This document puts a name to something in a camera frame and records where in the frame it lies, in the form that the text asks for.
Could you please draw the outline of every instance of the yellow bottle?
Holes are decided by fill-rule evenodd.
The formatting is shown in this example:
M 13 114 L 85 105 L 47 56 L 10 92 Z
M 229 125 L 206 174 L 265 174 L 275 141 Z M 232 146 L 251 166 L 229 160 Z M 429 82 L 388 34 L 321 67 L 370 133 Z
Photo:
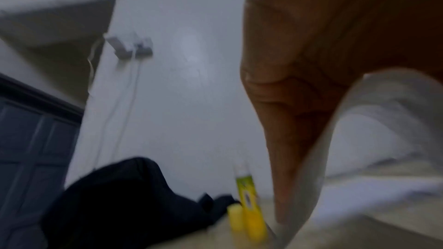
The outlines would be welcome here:
M 268 230 L 249 166 L 245 160 L 238 160 L 234 165 L 234 170 L 248 236 L 254 242 L 263 242 L 268 237 Z

